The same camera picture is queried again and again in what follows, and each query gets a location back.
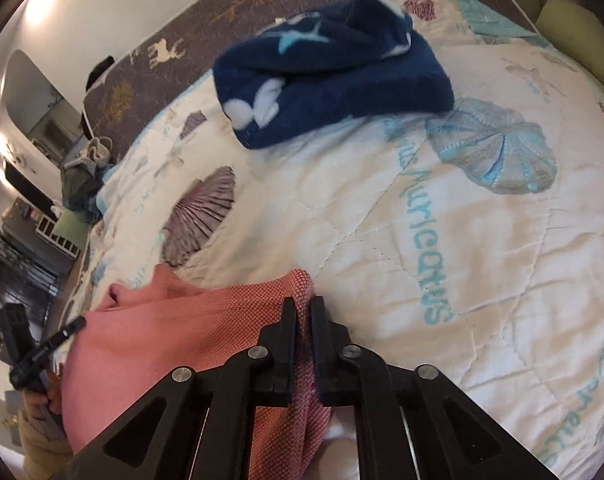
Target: textured pink fabric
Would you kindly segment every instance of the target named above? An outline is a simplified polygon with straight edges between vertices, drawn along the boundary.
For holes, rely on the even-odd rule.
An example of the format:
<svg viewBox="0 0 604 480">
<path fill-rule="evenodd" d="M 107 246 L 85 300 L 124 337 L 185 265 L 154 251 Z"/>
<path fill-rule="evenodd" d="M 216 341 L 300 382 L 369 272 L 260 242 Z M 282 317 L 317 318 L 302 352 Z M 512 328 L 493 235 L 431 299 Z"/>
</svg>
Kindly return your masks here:
<svg viewBox="0 0 604 480">
<path fill-rule="evenodd" d="M 176 366 L 206 370 L 255 345 L 261 327 L 276 322 L 282 300 L 292 296 L 298 315 L 293 404 L 256 411 L 249 478 L 297 480 L 330 416 L 315 393 L 305 308 L 312 295 L 303 270 L 269 283 L 205 290 L 159 265 L 144 288 L 111 285 L 100 307 L 86 314 L 64 367 L 64 428 L 74 452 Z"/>
</svg>

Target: blue fleece fabric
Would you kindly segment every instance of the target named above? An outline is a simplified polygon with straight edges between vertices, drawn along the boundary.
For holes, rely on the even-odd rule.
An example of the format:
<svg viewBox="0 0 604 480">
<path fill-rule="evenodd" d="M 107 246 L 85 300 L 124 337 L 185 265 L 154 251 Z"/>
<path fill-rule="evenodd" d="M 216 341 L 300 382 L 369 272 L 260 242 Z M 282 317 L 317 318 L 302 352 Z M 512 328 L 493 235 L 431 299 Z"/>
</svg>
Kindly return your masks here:
<svg viewBox="0 0 604 480">
<path fill-rule="evenodd" d="M 227 50 L 217 97 L 247 148 L 345 118 L 445 112 L 451 82 L 411 18 L 389 0 L 304 12 Z"/>
</svg>

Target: person's arm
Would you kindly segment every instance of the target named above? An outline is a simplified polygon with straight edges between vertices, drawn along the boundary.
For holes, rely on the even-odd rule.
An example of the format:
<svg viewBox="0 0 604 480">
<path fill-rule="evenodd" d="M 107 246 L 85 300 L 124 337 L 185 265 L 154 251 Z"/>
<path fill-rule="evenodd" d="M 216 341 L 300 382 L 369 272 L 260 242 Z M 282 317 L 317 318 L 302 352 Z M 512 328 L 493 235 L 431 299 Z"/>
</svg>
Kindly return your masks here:
<svg viewBox="0 0 604 480">
<path fill-rule="evenodd" d="M 62 470 L 71 460 L 73 452 L 66 438 L 52 439 L 47 436 L 48 422 L 41 407 L 50 401 L 49 409 L 62 412 L 60 379 L 49 373 L 50 387 L 47 395 L 24 391 L 24 409 L 18 416 L 18 431 L 24 450 L 24 472 L 29 480 L 48 480 Z"/>
</svg>

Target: metal screw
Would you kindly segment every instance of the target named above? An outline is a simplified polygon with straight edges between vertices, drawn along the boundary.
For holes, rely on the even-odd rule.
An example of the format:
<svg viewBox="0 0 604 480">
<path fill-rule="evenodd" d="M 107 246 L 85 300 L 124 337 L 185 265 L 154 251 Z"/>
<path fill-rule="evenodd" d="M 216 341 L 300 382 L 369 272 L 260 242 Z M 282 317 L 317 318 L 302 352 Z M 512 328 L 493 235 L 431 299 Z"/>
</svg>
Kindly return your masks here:
<svg viewBox="0 0 604 480">
<path fill-rule="evenodd" d="M 173 373 L 171 374 L 171 378 L 176 383 L 183 383 L 184 381 L 188 381 L 189 379 L 191 379 L 192 375 L 193 375 L 193 372 L 191 372 L 191 370 L 189 370 L 188 368 L 182 367 L 182 368 L 176 368 L 175 370 L 173 370 Z"/>
<path fill-rule="evenodd" d="M 355 359 L 362 355 L 362 349 L 357 345 L 346 345 L 342 348 L 342 355 L 349 359 Z"/>
<path fill-rule="evenodd" d="M 418 376 L 420 376 L 422 379 L 426 379 L 427 381 L 436 379 L 438 375 L 439 370 L 433 365 L 421 365 L 418 368 Z"/>
<path fill-rule="evenodd" d="M 262 359 L 269 354 L 269 350 L 264 346 L 253 346 L 249 348 L 249 357 L 251 359 Z"/>
</svg>

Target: hand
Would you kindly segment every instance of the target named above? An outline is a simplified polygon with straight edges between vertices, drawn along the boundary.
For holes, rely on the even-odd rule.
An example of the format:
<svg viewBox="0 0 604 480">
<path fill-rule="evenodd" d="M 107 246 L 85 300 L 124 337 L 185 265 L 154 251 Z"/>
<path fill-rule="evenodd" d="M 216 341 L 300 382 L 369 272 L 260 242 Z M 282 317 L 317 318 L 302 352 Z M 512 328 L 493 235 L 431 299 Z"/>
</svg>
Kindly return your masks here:
<svg viewBox="0 0 604 480">
<path fill-rule="evenodd" d="M 51 412 L 62 414 L 62 390 L 60 388 L 60 378 L 55 375 L 51 370 L 47 370 L 48 375 L 48 391 L 47 394 L 39 394 L 38 392 L 32 392 L 30 390 L 22 391 L 22 399 L 24 401 L 24 409 L 29 416 L 42 420 L 44 414 L 42 413 L 42 406 L 47 406 L 50 402 Z"/>
</svg>

